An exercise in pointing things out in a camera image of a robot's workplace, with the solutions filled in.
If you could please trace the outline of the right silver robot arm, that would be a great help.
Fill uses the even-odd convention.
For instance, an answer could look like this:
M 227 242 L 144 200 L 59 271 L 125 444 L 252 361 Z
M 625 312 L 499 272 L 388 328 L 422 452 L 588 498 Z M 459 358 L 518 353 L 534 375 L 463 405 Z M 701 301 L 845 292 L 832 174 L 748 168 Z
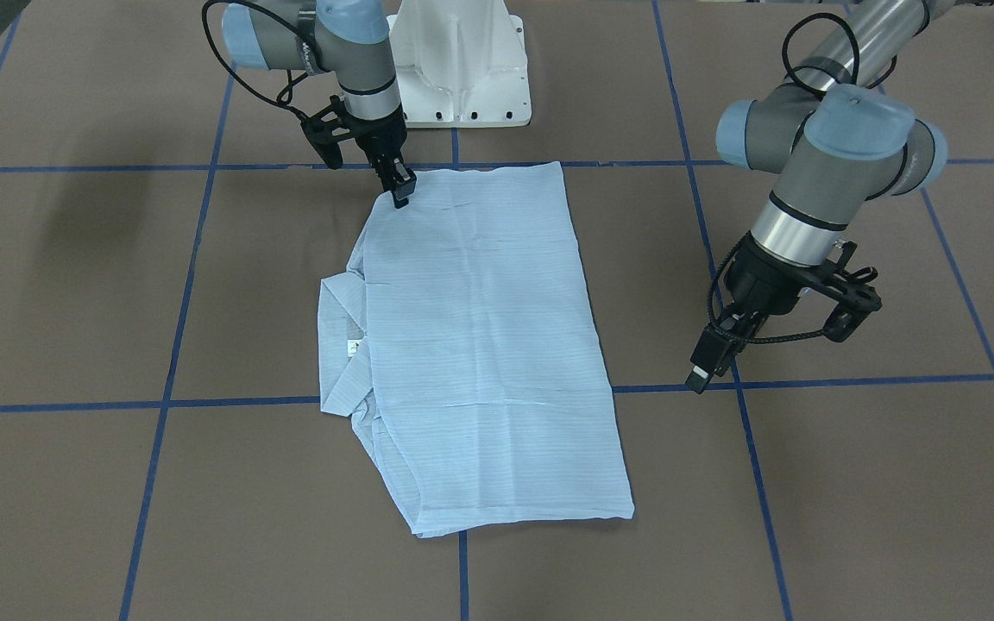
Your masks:
M 379 1 L 225 1 L 223 43 L 210 30 L 206 43 L 229 74 L 237 67 L 281 70 L 280 93 L 267 99 L 299 119 L 306 140 L 330 169 L 343 165 L 342 145 L 354 141 L 395 207 L 417 184 L 404 160 L 406 114 Z M 340 93 L 320 111 L 293 103 L 293 87 L 321 74 L 336 76 Z

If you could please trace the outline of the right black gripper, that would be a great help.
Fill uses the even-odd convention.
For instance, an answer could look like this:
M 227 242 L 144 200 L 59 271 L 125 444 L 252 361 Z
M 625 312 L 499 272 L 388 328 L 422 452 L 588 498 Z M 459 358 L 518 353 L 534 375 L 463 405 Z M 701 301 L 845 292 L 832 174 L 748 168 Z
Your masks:
M 409 204 L 409 197 L 417 187 L 415 173 L 403 164 L 402 148 L 406 137 L 403 110 L 391 111 L 378 119 L 354 117 L 355 144 L 376 170 L 383 191 L 392 193 L 393 205 L 397 209 Z

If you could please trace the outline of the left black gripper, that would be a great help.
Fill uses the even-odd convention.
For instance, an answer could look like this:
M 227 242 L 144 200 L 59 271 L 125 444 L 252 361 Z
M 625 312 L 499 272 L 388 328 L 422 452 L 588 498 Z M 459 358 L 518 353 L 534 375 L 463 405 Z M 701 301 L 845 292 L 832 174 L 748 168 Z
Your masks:
M 718 267 L 718 282 L 726 287 L 730 302 L 723 307 L 717 329 L 704 329 L 690 356 L 693 369 L 685 385 L 697 394 L 721 377 L 746 345 L 808 341 L 815 330 L 785 336 L 758 337 L 770 316 L 789 314 L 796 307 L 803 271 L 773 258 L 745 233 Z

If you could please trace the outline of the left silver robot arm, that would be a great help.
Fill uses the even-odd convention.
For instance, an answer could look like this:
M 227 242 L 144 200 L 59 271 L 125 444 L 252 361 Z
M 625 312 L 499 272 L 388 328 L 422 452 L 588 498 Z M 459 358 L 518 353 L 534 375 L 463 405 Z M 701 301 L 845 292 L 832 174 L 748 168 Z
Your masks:
M 776 176 L 758 219 L 714 272 L 706 302 L 725 287 L 722 311 L 691 355 L 686 384 L 703 392 L 723 376 L 772 316 L 805 291 L 833 300 L 820 329 L 786 342 L 843 342 L 881 307 L 875 267 L 848 270 L 856 245 L 845 232 L 861 205 L 930 185 L 949 157 L 941 130 L 879 90 L 906 44 L 953 8 L 951 1 L 864 1 L 811 54 L 790 59 L 783 82 L 761 101 L 723 111 L 715 145 L 723 161 Z

